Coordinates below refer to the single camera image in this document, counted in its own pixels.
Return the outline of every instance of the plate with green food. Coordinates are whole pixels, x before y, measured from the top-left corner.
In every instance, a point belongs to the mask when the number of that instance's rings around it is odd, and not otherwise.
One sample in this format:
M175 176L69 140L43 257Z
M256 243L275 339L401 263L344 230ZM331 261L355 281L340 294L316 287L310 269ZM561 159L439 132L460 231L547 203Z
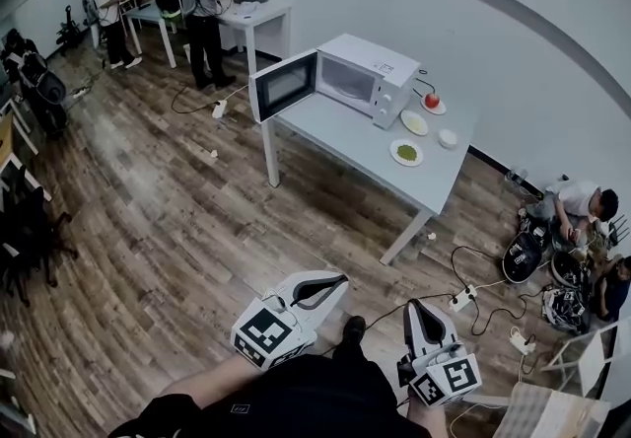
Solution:
M423 151L410 140L394 140L390 144L390 154L403 166L418 166L423 162Z

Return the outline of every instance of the green food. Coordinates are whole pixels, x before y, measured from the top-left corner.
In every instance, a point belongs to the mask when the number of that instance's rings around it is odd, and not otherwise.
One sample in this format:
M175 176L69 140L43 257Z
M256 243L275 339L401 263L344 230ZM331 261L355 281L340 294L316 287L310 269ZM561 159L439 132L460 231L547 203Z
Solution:
M417 156L414 147L409 145L401 145L398 149L396 149L396 153L405 161L415 161Z

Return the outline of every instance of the hand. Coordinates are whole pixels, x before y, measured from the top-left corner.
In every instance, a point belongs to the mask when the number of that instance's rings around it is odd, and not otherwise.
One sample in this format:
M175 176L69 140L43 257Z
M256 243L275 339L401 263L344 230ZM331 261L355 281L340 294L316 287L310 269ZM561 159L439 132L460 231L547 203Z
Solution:
M561 236L569 241L570 238L572 237L572 233L574 232L574 228L572 227L572 224L570 224L569 222L564 222L561 224Z

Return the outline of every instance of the black shoe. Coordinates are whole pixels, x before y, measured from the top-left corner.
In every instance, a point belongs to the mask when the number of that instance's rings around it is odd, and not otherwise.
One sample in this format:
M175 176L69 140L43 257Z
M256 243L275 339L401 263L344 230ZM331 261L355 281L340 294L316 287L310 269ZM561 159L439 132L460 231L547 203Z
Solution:
M197 81L195 82L195 84L197 85L197 89L199 89L200 91L202 89L207 88L208 86L210 86L213 83L213 79L208 78L208 77L204 77L204 79L202 81Z
M342 341L359 344L362 342L365 332L366 320L360 316L351 317L346 326L344 326Z
M237 77L235 77L234 75L225 75L215 80L215 86L217 86L217 89L221 89L223 87L230 86L236 80Z

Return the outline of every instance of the open microwave door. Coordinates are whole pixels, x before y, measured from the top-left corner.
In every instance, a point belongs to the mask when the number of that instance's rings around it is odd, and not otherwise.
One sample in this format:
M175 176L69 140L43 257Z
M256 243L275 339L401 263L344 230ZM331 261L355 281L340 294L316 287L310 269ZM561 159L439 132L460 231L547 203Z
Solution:
M317 50L308 50L249 76L249 102L258 123L316 91Z

